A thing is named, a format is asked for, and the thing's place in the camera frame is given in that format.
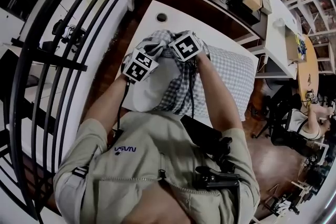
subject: checkered fabric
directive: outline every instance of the checkered fabric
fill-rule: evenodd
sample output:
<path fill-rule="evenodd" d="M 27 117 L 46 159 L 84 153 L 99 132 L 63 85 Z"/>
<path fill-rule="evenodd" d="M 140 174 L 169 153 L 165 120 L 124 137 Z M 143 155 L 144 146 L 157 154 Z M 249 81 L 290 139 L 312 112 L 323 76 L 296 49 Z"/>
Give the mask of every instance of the checkered fabric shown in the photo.
<path fill-rule="evenodd" d="M 190 61 L 178 61 L 168 47 L 169 43 L 173 42 L 184 33 L 186 32 L 175 34 L 169 30 L 158 30 L 145 38 L 137 48 L 141 48 L 148 55 L 155 54 L 157 57 L 173 58 L 181 72 L 178 78 L 170 82 L 160 104 L 155 108 L 156 110 L 171 111 L 178 115 L 191 115 L 192 103 L 189 90 L 191 77 L 195 104 L 194 115 L 208 118 L 201 78 L 199 74 L 195 72 L 194 64 Z M 157 47 L 155 48 L 153 45 L 151 47 L 144 46 L 148 41 L 157 43 L 157 46 L 162 48 L 159 56 Z M 244 114 L 254 87 L 255 74 L 253 61 L 247 56 L 207 46 L 204 42 L 203 50 L 209 55 L 218 74 L 232 94 L 237 104 L 240 118 L 244 121 Z"/>

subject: table hole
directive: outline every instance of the table hole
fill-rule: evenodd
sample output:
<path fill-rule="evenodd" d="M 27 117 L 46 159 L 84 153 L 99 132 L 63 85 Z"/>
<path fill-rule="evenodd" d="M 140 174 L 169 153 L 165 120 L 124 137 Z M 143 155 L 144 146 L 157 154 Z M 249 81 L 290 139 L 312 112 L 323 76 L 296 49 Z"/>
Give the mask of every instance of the table hole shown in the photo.
<path fill-rule="evenodd" d="M 167 15 L 165 15 L 164 13 L 159 13 L 157 14 L 156 16 L 156 20 L 159 22 L 159 23 L 164 23 L 167 21 Z"/>

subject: seated person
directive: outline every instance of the seated person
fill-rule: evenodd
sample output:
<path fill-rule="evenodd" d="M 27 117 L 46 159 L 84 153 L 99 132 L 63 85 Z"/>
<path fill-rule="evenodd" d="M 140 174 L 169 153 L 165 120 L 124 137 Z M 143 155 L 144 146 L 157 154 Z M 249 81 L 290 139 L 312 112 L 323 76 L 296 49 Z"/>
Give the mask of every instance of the seated person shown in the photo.
<path fill-rule="evenodd" d="M 325 133 L 330 130 L 331 122 L 329 119 L 319 124 L 319 118 L 334 115 L 333 108 L 324 108 L 318 104 L 311 104 L 308 108 L 308 116 L 304 115 L 299 109 L 292 110 L 292 116 L 289 123 L 288 131 L 297 132 L 309 140 L 317 140 L 324 137 Z"/>
<path fill-rule="evenodd" d="M 108 143 L 127 84 L 122 74 L 89 109 L 54 177 L 67 223 L 250 223 L 260 194 L 238 108 L 207 55 L 196 59 L 212 126 L 233 139 L 227 159 L 242 178 L 239 188 L 194 188 L 197 166 L 219 167 L 192 143 L 178 115 L 128 112 L 124 132 Z"/>

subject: gray shirt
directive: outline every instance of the gray shirt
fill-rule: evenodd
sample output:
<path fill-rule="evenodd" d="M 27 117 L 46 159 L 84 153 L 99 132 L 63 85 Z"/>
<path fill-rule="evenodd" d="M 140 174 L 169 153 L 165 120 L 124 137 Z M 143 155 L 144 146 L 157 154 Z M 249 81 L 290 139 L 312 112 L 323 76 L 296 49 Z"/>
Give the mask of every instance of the gray shirt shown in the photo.
<path fill-rule="evenodd" d="M 121 119 L 124 132 L 110 150 L 102 125 L 93 119 L 83 122 L 54 178 L 56 203 L 65 220 L 121 223 L 142 191 L 161 179 L 163 169 L 175 199 L 196 223 L 249 223 L 260 195 L 244 131 L 223 133 L 233 139 L 228 159 L 243 178 L 238 193 L 199 191 L 192 186 L 195 168 L 220 169 L 193 144 L 180 118 L 163 112 L 129 112 Z M 87 171 L 83 177 L 72 173 L 76 167 Z"/>

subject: curved railing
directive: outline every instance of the curved railing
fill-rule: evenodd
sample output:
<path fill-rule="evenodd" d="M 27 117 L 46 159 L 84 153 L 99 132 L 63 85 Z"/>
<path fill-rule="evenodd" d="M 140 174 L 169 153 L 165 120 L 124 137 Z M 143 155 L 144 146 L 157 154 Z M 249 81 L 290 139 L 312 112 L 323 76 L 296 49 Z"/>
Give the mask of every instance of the curved railing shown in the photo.
<path fill-rule="evenodd" d="M 10 198 L 15 201 L 23 210 L 25 210 L 29 215 L 34 219 L 42 222 L 40 217 L 40 211 L 46 205 L 47 200 L 50 198 L 53 193 L 52 177 L 55 174 L 55 170 L 59 166 L 62 158 L 62 148 L 65 137 L 65 130 L 68 121 L 68 115 L 71 107 L 72 98 L 74 96 L 77 82 L 80 78 L 82 72 L 86 71 L 86 60 L 90 54 L 90 50 L 95 43 L 97 36 L 99 35 L 100 29 L 102 28 L 104 22 L 107 20 L 108 16 L 111 14 L 118 0 L 104 0 L 104 2 L 99 7 L 99 10 L 95 14 L 93 20 L 90 22 L 89 27 L 86 29 L 84 35 L 81 33 L 81 28 L 86 18 L 92 11 L 92 8 L 95 6 L 98 0 L 92 0 L 82 17 L 79 19 L 70 40 L 68 41 L 64 54 L 62 57 L 56 56 L 55 51 L 62 38 L 62 34 L 70 22 L 70 19 L 74 15 L 75 11 L 79 7 L 82 0 L 75 0 L 70 10 L 67 12 L 63 22 L 57 28 L 54 40 L 52 41 L 51 49 L 49 51 L 44 51 L 39 48 L 40 39 L 53 16 L 56 8 L 62 0 L 46 0 L 38 12 L 30 30 L 24 42 L 18 64 L 15 71 L 12 94 L 10 99 L 10 117 L 9 117 L 9 126 L 10 126 L 10 141 L 11 149 L 10 156 L 11 162 L 9 160 L 8 164 L 14 169 L 17 183 L 16 185 L 21 189 L 24 202 L 21 202 L 18 198 L 11 193 L 3 183 L 0 182 L 0 187 L 2 187 L 5 192 L 10 196 Z M 79 55 L 81 54 L 84 44 L 86 43 L 94 25 L 97 23 L 99 16 L 102 14 L 103 10 L 108 7 L 108 11 L 105 13 L 103 19 L 100 21 L 98 28 L 93 33 L 92 38 L 89 42 L 89 45 L 85 48 L 83 52 L 83 58 L 81 62 L 77 62 Z M 68 55 L 71 51 L 72 45 L 76 43 L 77 51 L 74 57 L 70 60 Z M 34 193 L 31 192 L 30 185 L 32 184 L 26 178 L 27 165 L 24 162 L 24 153 L 22 150 L 22 117 L 23 115 L 23 102 L 24 94 L 26 89 L 26 83 L 28 80 L 29 70 L 33 64 L 33 61 L 43 63 L 43 69 L 39 78 L 37 92 L 35 96 L 33 116 L 32 116 L 32 127 L 31 127 L 31 169 L 30 172 L 34 178 Z M 42 98 L 43 88 L 47 78 L 47 73 L 50 66 L 56 66 L 57 71 L 55 74 L 54 82 L 51 87 L 51 92 L 49 96 L 48 106 L 46 110 L 45 120 L 44 120 L 44 133 L 43 133 L 43 165 L 39 166 L 36 158 L 36 133 L 37 133 L 37 114 L 40 107 L 40 101 Z M 62 89 L 60 101 L 58 104 L 58 110 L 54 122 L 50 122 L 50 115 L 52 107 L 55 101 L 55 95 L 57 92 L 57 86 L 60 80 L 62 70 L 64 68 L 68 69 L 68 73 L 65 79 L 65 83 Z M 62 126 L 60 126 L 61 115 L 63 106 L 65 106 L 65 97 L 70 84 L 70 79 L 74 70 L 77 70 L 77 74 L 72 84 L 70 91 L 70 97 L 66 104 L 64 117 L 62 118 Z M 48 170 L 47 166 L 47 154 L 48 154 L 48 134 L 52 135 L 52 147 L 51 147 L 51 170 Z M 57 141 L 60 141 L 59 151 L 57 152 Z"/>

